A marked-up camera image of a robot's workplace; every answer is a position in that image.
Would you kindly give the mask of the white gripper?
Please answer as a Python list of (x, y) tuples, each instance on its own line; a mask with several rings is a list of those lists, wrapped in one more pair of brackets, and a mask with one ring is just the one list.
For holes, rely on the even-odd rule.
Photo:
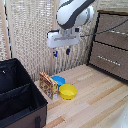
[[(52, 30), (47, 33), (47, 46), (49, 48), (56, 48), (61, 46), (75, 45), (79, 42), (80, 33), (78, 28), (71, 28), (67, 30)], [(71, 48), (66, 49), (66, 55), (70, 55)], [(58, 56), (58, 51), (53, 50), (53, 56)]]

